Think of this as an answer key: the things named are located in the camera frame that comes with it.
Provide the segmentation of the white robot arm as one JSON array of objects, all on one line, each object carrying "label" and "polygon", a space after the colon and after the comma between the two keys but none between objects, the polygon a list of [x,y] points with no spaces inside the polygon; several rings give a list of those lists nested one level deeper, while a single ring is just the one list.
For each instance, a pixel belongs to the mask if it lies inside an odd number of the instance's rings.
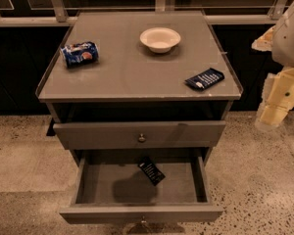
[{"label": "white robot arm", "polygon": [[272,59],[283,65],[278,74],[265,79],[262,102],[255,125],[269,131],[279,127],[294,108],[294,1],[277,23],[256,39],[252,48],[271,51]]}]

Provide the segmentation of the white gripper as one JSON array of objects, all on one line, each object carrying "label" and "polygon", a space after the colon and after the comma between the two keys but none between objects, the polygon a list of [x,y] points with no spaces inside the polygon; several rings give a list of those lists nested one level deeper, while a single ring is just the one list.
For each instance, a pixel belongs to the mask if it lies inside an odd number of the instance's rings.
[{"label": "white gripper", "polygon": [[[272,49],[274,27],[269,28],[252,43],[257,51]],[[279,127],[294,108],[294,68],[284,68],[278,74],[269,73],[265,79],[262,102],[257,110],[255,125],[260,130],[272,130]]]}]

